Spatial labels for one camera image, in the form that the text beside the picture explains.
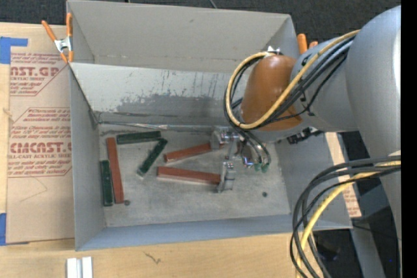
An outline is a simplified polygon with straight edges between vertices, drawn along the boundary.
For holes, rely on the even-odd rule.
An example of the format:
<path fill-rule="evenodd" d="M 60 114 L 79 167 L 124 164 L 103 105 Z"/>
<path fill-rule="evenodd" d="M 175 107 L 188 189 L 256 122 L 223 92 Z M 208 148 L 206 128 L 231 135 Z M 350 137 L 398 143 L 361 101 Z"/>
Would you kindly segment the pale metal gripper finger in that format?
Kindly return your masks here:
<path fill-rule="evenodd" d="M 226 130 L 214 130 L 210 137 L 210 147 L 213 150 L 221 149 L 229 142 L 229 136 Z"/>
<path fill-rule="evenodd" d="M 236 170 L 233 162 L 224 161 L 220 173 L 220 183 L 216 187 L 216 191 L 221 193 L 233 189 L 236 178 Z"/>

